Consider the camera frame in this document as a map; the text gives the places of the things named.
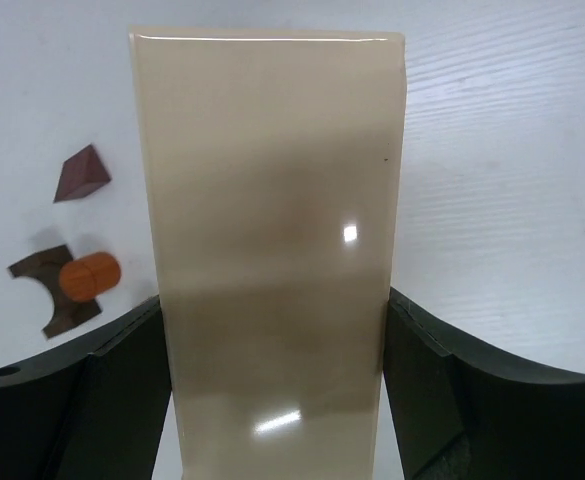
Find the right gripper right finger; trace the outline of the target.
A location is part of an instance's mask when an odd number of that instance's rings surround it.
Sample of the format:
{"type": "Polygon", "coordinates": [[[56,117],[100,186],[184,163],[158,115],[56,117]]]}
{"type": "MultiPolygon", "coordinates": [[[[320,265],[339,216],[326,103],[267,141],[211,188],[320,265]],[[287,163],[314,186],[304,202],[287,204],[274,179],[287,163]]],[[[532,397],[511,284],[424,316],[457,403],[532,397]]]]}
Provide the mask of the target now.
{"type": "Polygon", "coordinates": [[[486,343],[391,290],[383,373],[407,479],[585,479],[585,374],[486,343]]]}

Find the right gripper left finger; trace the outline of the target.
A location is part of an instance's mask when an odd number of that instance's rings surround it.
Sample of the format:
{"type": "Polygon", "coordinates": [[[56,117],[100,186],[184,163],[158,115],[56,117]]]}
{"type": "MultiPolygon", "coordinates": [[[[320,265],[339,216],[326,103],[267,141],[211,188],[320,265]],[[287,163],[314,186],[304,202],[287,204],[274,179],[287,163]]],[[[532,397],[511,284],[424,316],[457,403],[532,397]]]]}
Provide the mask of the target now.
{"type": "Polygon", "coordinates": [[[160,301],[0,368],[0,479],[149,479],[171,395],[160,301]]]}

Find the orange cylinder block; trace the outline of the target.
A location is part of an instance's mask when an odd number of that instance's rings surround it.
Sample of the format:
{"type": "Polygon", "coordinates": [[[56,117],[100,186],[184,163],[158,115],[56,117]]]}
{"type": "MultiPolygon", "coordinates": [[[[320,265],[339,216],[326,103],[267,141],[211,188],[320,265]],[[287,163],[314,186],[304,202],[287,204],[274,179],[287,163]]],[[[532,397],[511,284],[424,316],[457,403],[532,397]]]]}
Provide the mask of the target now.
{"type": "Polygon", "coordinates": [[[75,302],[94,300],[117,286],[120,279],[120,264],[107,252],[96,252],[68,262],[59,274],[61,290],[75,302]]]}

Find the dark brown arch block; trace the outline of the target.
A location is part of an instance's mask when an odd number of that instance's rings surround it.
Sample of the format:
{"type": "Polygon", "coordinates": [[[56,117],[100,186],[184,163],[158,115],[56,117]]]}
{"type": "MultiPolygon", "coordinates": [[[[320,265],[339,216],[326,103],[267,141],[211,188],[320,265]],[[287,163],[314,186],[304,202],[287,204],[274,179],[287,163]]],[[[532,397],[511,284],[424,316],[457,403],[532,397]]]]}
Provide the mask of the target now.
{"type": "Polygon", "coordinates": [[[68,246],[62,244],[37,251],[8,267],[13,278],[35,280],[48,291],[53,303],[53,313],[42,329],[47,339],[66,333],[102,312],[96,300],[79,303],[63,292],[59,282],[61,269],[73,260],[68,246]]]}

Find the maroon triangular block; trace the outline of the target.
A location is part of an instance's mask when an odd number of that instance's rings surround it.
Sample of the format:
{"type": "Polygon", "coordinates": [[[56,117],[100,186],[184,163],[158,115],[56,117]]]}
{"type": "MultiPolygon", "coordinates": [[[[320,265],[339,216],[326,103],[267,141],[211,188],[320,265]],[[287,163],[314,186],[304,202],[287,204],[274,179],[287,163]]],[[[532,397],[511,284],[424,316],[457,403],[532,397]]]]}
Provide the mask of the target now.
{"type": "Polygon", "coordinates": [[[83,199],[110,181],[98,151],[89,144],[63,163],[53,202],[83,199]]]}

